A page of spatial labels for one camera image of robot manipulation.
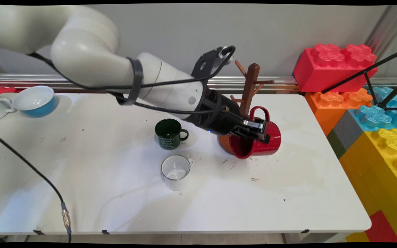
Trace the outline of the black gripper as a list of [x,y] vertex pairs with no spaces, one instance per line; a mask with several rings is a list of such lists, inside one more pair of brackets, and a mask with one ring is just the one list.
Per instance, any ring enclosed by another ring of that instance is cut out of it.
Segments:
[[[268,121],[244,120],[245,116],[241,114],[238,104],[215,90],[205,88],[196,111],[221,110],[224,107],[228,108],[227,112],[219,111],[208,114],[194,114],[193,124],[217,136],[227,135],[231,132],[231,135],[237,137],[269,143],[271,137],[267,134]],[[246,128],[235,128],[243,120],[244,127]]]

